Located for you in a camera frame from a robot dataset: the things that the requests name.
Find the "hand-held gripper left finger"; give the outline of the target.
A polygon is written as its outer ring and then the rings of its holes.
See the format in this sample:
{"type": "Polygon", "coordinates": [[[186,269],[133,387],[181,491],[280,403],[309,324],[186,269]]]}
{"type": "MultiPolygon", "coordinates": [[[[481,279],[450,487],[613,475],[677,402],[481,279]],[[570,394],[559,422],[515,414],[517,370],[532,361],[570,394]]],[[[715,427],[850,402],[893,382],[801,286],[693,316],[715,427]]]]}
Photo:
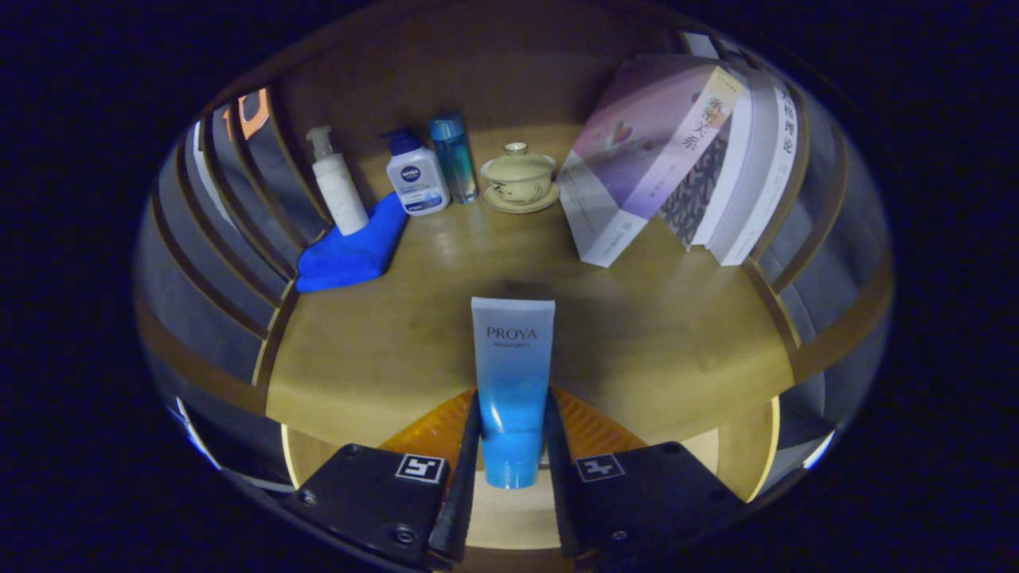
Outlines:
{"type": "Polygon", "coordinates": [[[299,526],[390,571],[450,571],[463,561],[481,416],[465,390],[383,446],[347,442],[283,498],[299,526]]]}

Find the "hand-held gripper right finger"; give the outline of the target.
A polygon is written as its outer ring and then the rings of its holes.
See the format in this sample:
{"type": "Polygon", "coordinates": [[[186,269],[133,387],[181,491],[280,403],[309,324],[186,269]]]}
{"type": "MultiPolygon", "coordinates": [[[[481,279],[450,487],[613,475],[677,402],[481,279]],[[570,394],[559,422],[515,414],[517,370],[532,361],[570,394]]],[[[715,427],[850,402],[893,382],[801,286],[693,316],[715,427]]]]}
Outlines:
{"type": "Polygon", "coordinates": [[[560,546],[576,566],[644,566],[745,513],[680,442],[645,445],[570,392],[549,390],[545,441],[560,546]]]}

